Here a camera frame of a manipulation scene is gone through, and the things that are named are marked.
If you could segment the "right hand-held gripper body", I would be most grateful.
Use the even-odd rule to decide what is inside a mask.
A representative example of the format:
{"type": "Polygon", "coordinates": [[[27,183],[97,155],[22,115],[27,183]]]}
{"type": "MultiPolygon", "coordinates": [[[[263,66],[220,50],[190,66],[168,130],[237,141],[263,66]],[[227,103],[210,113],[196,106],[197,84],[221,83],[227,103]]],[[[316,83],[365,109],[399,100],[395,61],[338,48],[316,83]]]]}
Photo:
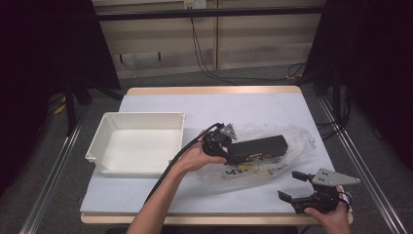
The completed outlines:
{"type": "Polygon", "coordinates": [[[312,176],[313,179],[309,182],[314,188],[314,193],[309,197],[292,198],[291,206],[297,214],[302,214],[306,208],[314,208],[322,214],[330,213],[340,202],[337,186],[361,183],[359,178],[328,169],[319,169],[312,176]]]}

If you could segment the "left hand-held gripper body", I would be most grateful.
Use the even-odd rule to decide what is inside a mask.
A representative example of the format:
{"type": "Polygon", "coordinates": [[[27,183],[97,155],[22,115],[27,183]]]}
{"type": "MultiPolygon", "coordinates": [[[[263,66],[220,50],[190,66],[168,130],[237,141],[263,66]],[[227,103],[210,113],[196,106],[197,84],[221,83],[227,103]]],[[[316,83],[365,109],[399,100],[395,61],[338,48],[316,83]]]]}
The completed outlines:
{"type": "Polygon", "coordinates": [[[232,124],[225,125],[217,123],[213,126],[213,131],[208,131],[202,137],[202,148],[205,154],[209,156],[218,156],[218,150],[222,149],[227,152],[228,147],[223,147],[225,139],[236,139],[236,133],[232,124]]]}

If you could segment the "long black box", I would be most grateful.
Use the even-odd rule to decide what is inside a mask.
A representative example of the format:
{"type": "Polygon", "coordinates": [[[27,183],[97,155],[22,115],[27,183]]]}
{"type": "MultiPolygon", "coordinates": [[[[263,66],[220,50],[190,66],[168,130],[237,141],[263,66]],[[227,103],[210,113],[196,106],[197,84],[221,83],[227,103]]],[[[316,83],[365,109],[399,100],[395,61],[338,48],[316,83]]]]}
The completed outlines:
{"type": "Polygon", "coordinates": [[[238,165],[257,160],[271,159],[283,156],[288,149],[284,136],[269,136],[232,143],[228,146],[229,165],[238,165]]]}

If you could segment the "clear plastic bag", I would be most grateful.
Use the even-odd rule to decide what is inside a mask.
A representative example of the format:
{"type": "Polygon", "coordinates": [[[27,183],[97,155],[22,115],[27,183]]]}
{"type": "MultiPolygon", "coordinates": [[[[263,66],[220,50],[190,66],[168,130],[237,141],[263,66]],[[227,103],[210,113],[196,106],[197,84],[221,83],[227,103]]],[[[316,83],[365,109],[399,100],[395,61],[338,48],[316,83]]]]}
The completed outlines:
{"type": "Polygon", "coordinates": [[[284,136],[288,149],[281,157],[257,160],[242,165],[266,166],[270,175],[244,174],[238,166],[209,164],[196,171],[201,182],[209,187],[212,194],[226,193],[247,189],[273,182],[287,170],[303,164],[315,155],[316,141],[306,130],[295,125],[279,126],[276,124],[247,123],[235,127],[237,142],[263,137],[284,136]]]}

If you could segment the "person's left hand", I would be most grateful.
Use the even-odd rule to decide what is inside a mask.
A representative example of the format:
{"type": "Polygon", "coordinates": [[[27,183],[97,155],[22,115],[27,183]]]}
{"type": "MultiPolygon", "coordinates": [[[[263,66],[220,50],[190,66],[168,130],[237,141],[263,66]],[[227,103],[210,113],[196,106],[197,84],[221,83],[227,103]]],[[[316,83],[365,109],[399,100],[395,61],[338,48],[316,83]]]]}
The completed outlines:
{"type": "Polygon", "coordinates": [[[227,160],[219,156],[209,156],[204,153],[202,139],[199,138],[190,146],[173,166],[180,174],[187,174],[201,169],[208,164],[225,164],[227,160]]]}

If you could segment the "person's right hand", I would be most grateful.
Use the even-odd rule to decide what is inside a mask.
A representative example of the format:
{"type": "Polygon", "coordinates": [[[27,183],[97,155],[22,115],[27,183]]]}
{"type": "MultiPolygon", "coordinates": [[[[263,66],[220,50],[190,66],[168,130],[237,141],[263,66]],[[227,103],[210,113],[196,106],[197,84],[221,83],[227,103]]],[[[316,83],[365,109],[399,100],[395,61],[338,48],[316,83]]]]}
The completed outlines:
{"type": "Polygon", "coordinates": [[[322,214],[314,208],[306,208],[304,214],[315,219],[326,234],[352,234],[347,207],[342,201],[328,214],[322,214]]]}

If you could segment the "flat yellow item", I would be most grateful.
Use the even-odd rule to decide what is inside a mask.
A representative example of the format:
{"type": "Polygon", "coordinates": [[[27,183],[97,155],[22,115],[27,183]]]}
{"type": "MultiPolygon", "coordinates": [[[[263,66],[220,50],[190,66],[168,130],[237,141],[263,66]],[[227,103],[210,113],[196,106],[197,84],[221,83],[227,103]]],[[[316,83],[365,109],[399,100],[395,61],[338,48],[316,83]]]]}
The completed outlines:
{"type": "Polygon", "coordinates": [[[248,175],[270,175],[272,173],[266,166],[240,165],[238,169],[248,175]]]}

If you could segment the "pale blue table mat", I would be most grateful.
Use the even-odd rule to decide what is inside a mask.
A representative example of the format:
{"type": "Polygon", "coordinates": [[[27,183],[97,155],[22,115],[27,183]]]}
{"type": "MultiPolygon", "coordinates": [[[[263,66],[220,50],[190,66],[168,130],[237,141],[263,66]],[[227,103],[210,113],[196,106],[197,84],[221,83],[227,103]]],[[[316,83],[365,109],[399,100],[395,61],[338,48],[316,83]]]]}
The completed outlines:
{"type": "MultiPolygon", "coordinates": [[[[278,191],[292,197],[313,194],[312,185],[292,177],[293,171],[314,174],[332,169],[311,112],[301,93],[130,95],[116,112],[179,112],[185,114],[182,147],[201,130],[215,123],[238,125],[295,125],[306,129],[316,141],[312,158],[260,186],[212,194],[196,172],[181,181],[169,207],[172,215],[290,214],[292,207],[280,200],[278,191]]],[[[135,215],[159,177],[109,176],[95,168],[81,206],[83,214],[135,215]]]]}

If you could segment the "white plastic box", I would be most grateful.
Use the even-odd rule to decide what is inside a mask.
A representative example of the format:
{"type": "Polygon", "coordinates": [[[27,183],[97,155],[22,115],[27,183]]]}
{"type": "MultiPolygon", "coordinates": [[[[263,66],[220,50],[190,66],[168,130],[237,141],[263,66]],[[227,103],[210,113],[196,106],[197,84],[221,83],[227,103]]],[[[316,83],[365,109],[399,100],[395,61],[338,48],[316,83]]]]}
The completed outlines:
{"type": "Polygon", "coordinates": [[[181,150],[185,114],[107,112],[85,158],[107,176],[160,176],[181,150]]]}

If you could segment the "pale wooden cabinet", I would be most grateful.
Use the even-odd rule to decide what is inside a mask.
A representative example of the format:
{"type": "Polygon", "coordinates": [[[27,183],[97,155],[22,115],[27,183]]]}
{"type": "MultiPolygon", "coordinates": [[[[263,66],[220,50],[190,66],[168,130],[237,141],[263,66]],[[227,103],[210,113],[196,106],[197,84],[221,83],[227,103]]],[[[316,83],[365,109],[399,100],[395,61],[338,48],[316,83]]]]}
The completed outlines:
{"type": "MultiPolygon", "coordinates": [[[[92,0],[98,13],[185,10],[184,0],[92,0]]],[[[206,9],[323,6],[325,0],[206,0],[206,9]]],[[[104,21],[118,77],[304,61],[319,14],[104,21]]]]}

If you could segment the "black horizontal bar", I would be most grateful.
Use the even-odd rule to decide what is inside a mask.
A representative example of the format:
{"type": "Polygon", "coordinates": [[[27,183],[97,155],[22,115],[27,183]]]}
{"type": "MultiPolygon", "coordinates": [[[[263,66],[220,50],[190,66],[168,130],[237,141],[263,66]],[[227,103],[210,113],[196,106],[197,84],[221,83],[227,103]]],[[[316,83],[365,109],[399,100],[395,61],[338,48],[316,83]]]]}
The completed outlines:
{"type": "Polygon", "coordinates": [[[194,19],[194,18],[214,18],[214,17],[241,17],[241,16],[307,15],[307,14],[321,14],[325,10],[326,8],[321,7],[321,6],[195,9],[195,10],[150,11],[150,12],[99,13],[96,15],[96,18],[99,21],[166,20],[166,19],[194,19]]]}

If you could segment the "dark curtain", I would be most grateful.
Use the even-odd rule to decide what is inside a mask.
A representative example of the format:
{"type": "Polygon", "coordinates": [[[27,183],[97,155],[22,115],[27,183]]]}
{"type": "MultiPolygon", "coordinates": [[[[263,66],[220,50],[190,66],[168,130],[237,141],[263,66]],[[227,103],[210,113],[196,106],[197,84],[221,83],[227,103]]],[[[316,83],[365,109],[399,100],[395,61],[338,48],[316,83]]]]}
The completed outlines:
{"type": "Polygon", "coordinates": [[[413,0],[325,0],[304,75],[334,79],[413,171],[413,0]]]}
{"type": "Polygon", "coordinates": [[[120,83],[92,0],[0,0],[0,196],[37,141],[49,99],[120,83]]]}

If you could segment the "black stand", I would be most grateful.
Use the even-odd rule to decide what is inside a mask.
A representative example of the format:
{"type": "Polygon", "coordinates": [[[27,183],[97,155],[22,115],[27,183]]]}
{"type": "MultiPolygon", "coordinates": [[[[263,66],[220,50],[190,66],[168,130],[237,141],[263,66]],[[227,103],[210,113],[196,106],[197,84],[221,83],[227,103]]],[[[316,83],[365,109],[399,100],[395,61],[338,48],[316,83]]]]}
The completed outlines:
{"type": "Polygon", "coordinates": [[[68,120],[67,136],[70,136],[76,126],[77,126],[77,117],[74,107],[74,98],[78,99],[81,105],[89,105],[92,103],[92,96],[89,93],[89,89],[95,89],[101,92],[102,94],[114,98],[116,100],[122,100],[123,96],[114,91],[111,91],[109,88],[104,88],[101,85],[98,85],[96,82],[93,82],[88,79],[66,79],[64,81],[64,97],[65,97],[65,106],[68,120]]]}

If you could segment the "metal floor rail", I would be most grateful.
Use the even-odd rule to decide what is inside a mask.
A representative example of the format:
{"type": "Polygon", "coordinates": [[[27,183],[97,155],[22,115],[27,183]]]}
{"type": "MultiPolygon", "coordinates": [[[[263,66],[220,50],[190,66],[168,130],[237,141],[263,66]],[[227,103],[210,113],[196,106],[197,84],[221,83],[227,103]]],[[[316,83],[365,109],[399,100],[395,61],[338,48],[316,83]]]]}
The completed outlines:
{"type": "Polygon", "coordinates": [[[62,170],[77,141],[78,135],[81,132],[87,112],[88,108],[82,109],[76,116],[78,122],[76,123],[72,132],[66,137],[65,142],[56,157],[54,166],[52,167],[52,170],[40,192],[40,195],[38,196],[27,218],[25,219],[23,226],[19,231],[19,234],[36,234],[45,211],[52,200],[54,191],[62,174],[62,170]]]}
{"type": "Polygon", "coordinates": [[[333,132],[324,143],[334,167],[361,178],[360,185],[346,188],[353,195],[354,233],[413,234],[413,172],[360,110],[354,110],[341,127],[326,97],[319,99],[319,105],[320,119],[332,124],[333,132]]]}

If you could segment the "white wall socket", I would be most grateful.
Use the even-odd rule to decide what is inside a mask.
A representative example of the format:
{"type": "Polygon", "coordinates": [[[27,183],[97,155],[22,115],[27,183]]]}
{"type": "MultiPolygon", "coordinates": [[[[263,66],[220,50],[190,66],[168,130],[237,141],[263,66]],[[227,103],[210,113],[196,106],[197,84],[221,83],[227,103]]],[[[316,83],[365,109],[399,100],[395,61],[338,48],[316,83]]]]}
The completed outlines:
{"type": "Polygon", "coordinates": [[[184,0],[184,9],[205,9],[207,7],[207,0],[184,0]]]}

